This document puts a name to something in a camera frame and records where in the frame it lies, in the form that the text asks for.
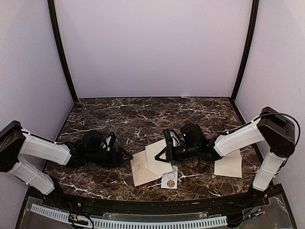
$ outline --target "white card with circles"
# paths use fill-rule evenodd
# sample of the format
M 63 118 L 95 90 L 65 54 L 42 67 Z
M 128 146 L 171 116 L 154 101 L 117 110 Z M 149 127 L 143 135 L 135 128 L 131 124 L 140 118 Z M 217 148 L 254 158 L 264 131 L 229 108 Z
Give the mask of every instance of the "white card with circles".
M 172 166 L 173 171 L 162 175 L 161 188 L 177 189 L 178 167 Z

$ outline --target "sheet of paper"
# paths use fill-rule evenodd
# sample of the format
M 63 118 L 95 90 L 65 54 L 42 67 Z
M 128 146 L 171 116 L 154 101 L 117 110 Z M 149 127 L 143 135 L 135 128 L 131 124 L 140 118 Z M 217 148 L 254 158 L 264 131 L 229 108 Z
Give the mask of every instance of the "sheet of paper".
M 242 178 L 242 156 L 240 156 L 240 151 L 236 150 L 228 156 L 224 156 L 222 159 L 215 161 L 214 174 Z
M 178 167 L 172 166 L 172 172 L 162 175 L 161 188 L 177 189 Z
M 155 142 L 151 145 L 145 147 L 148 168 L 150 171 L 157 175 L 162 175 L 164 173 L 171 172 L 172 165 L 171 163 L 157 161 L 154 157 L 160 153 L 166 147 L 165 139 Z
M 145 168 L 145 162 L 147 162 L 145 150 L 134 154 L 133 160 L 130 161 L 132 165 L 132 176 L 135 187 L 162 177 L 162 175 L 157 175 Z

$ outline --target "white panel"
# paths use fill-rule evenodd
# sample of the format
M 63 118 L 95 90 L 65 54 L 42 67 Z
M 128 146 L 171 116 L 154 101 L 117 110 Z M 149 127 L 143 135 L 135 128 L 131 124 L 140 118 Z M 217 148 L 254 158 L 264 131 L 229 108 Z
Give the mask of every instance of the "white panel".
M 46 0 L 2 0 L 0 6 L 0 130 L 16 119 L 54 139 L 72 106 Z M 43 161 L 27 157 L 42 168 Z M 0 173 L 0 228 L 13 229 L 27 186 Z
M 249 61 L 237 97 L 248 121 L 270 106 L 305 130 L 305 2 L 260 1 Z M 264 153 L 266 145 L 260 145 Z M 299 228 L 305 225 L 305 135 L 275 181 L 282 183 Z
M 80 98 L 230 96 L 251 0 L 56 0 Z

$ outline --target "dark brown marble surface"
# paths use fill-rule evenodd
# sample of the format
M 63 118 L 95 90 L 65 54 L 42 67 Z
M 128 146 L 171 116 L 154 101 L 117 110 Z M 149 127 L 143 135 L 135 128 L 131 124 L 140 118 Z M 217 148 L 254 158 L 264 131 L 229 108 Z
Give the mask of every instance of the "dark brown marble surface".
M 71 112 L 59 141 L 76 141 L 92 129 L 105 135 L 113 131 L 116 146 L 135 154 L 161 140 L 163 129 L 173 128 L 179 133 L 189 122 L 200 125 L 207 138 L 241 125 L 226 98 L 82 99 Z M 71 169 L 48 162 L 44 172 L 57 178 L 68 194 L 113 200 L 190 200 L 246 192 L 260 162 L 251 146 L 242 149 L 242 157 L 243 178 L 215 176 L 212 162 L 201 162 L 195 169 L 175 163 L 179 170 L 177 190 L 160 188 L 161 179 L 134 187 L 130 162 L 111 170 L 95 164 Z M 186 163 L 193 166 L 197 161 Z

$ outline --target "white circle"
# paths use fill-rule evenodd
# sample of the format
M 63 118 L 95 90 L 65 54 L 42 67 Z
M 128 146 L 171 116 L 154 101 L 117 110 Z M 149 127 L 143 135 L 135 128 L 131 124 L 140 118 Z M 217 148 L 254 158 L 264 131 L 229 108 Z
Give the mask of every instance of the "white circle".
M 175 173 L 169 173 L 169 174 L 167 174 L 167 178 L 169 178 L 170 180 L 175 179 Z

